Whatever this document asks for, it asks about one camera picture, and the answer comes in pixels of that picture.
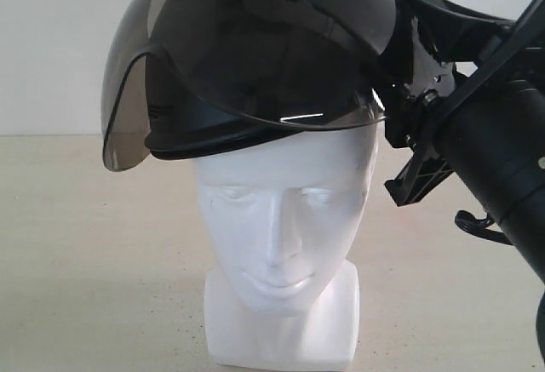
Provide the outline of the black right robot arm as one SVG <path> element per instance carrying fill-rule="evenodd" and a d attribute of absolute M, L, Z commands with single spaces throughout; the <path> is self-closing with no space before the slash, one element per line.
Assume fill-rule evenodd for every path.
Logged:
<path fill-rule="evenodd" d="M 391 45 L 422 45 L 452 69 L 454 88 L 412 94 L 384 87 L 386 137 L 412 157 L 386 184 L 394 202 L 421 201 L 457 175 L 486 213 L 456 224 L 476 237 L 514 246 L 538 277 L 544 274 L 544 0 L 531 0 L 517 20 L 483 14 L 448 0 L 396 0 Z"/>

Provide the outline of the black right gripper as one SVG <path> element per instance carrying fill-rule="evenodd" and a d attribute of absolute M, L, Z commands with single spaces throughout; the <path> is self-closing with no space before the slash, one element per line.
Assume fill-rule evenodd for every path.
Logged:
<path fill-rule="evenodd" d="M 423 73 L 416 52 L 439 65 L 472 62 L 449 94 L 404 97 L 387 122 L 392 146 L 413 155 L 386 187 L 394 202 L 421 201 L 458 175 L 485 207 L 516 207 L 544 189 L 544 0 L 517 20 L 449 0 L 394 0 L 393 35 L 379 64 L 395 83 Z"/>

